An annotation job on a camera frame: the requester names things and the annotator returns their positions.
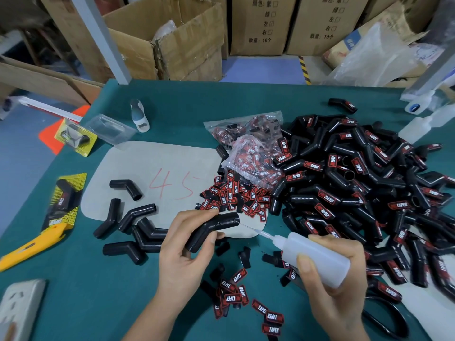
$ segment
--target person's left hand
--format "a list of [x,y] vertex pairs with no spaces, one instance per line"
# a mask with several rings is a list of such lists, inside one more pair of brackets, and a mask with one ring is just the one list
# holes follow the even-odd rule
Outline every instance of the person's left hand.
[[216,216],[218,212],[218,209],[179,212],[161,245],[160,278],[155,297],[164,299],[163,306],[171,309],[175,317],[196,293],[202,275],[213,257],[215,240],[223,238],[224,233],[216,231],[210,233],[194,259],[184,248],[185,244],[196,228]]

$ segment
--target yellow box cutter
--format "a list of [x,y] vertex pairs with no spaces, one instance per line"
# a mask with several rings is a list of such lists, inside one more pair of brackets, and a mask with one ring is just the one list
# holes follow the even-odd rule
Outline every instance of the yellow box cutter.
[[49,226],[42,231],[37,238],[3,256],[0,259],[0,271],[7,270],[16,264],[25,261],[27,258],[53,246],[65,237],[63,232],[72,228],[73,225],[69,223],[59,223]]

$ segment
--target white board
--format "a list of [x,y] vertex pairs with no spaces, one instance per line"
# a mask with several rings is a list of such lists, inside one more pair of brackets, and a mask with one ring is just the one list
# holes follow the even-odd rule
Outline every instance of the white board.
[[[413,233],[423,236],[414,226],[410,229]],[[378,247],[385,246],[387,239],[384,239]],[[406,248],[402,247],[404,255],[410,261]],[[455,273],[455,255],[442,256],[447,271]],[[394,285],[389,277],[384,274],[382,278],[393,289],[403,296],[403,304],[420,322],[432,340],[449,341],[453,340],[455,334],[455,304],[435,286],[431,275],[427,274],[428,287],[422,288],[411,283],[409,271],[403,271],[408,282],[403,285]]]
[[[135,207],[154,203],[158,212],[148,218],[156,227],[168,229],[178,212],[194,209],[196,203],[204,200],[199,194],[213,185],[220,161],[212,148],[124,142],[112,147],[96,169],[83,194],[81,211],[87,218],[105,220],[111,199],[124,202],[123,215]],[[126,190],[111,189],[112,179],[131,179],[143,197],[133,201]],[[264,229],[265,223],[258,215],[239,215],[240,223]],[[257,235],[242,225],[224,232],[234,238]]]

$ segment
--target white bottle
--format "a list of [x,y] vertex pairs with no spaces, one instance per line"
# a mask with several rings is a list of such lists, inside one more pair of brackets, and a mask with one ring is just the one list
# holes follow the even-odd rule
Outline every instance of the white bottle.
[[144,106],[139,99],[131,99],[131,118],[133,119],[136,128],[141,133],[149,131],[150,125],[145,117]]
[[413,144],[431,130],[432,119],[433,115],[425,118],[416,117],[400,130],[398,136]]
[[433,117],[430,123],[431,127],[442,127],[455,117],[455,104],[443,106],[442,108],[437,109],[431,116]]
[[298,233],[291,232],[287,239],[281,235],[272,236],[267,232],[255,230],[259,235],[269,238],[273,244],[283,250],[282,259],[297,268],[297,254],[311,258],[321,277],[321,281],[329,287],[338,288],[348,274],[351,266],[349,258],[327,249]]
[[418,96],[416,99],[409,102],[409,104],[405,107],[405,111],[413,115],[421,114],[430,105],[435,92],[436,90],[430,90],[427,93]]

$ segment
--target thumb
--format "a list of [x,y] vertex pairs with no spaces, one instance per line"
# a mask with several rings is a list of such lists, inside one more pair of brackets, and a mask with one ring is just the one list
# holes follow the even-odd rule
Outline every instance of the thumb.
[[297,267],[300,277],[308,293],[311,308],[326,310],[331,304],[331,297],[327,294],[314,262],[304,254],[297,254]]
[[194,262],[196,263],[197,267],[204,271],[210,260],[213,257],[213,253],[215,252],[215,241],[217,240],[218,233],[216,231],[212,231],[209,233],[207,238],[205,239],[204,243],[202,243],[201,250],[199,254],[197,254]]

